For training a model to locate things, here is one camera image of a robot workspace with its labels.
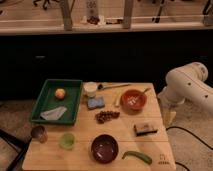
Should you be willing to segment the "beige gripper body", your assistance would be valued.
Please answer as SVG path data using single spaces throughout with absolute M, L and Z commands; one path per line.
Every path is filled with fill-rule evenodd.
M 162 105 L 162 117 L 163 123 L 166 127 L 169 127 L 176 116 L 175 105 Z

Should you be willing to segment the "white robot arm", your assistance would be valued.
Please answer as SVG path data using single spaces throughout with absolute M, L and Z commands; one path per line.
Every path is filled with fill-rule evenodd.
M 157 95 L 166 127 L 176 116 L 175 107 L 186 99 L 213 114 L 213 88 L 205 84 L 207 78 L 208 69 L 200 62 L 174 68 L 166 74 L 166 86 Z

